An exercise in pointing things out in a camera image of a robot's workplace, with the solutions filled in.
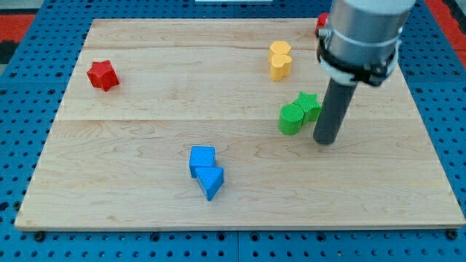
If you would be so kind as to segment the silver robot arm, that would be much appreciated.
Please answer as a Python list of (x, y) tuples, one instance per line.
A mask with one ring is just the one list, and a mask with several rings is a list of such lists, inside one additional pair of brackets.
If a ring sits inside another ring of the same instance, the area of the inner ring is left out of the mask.
[(334, 0), (317, 30), (317, 59), (342, 85), (378, 87), (398, 62), (400, 36), (414, 0)]

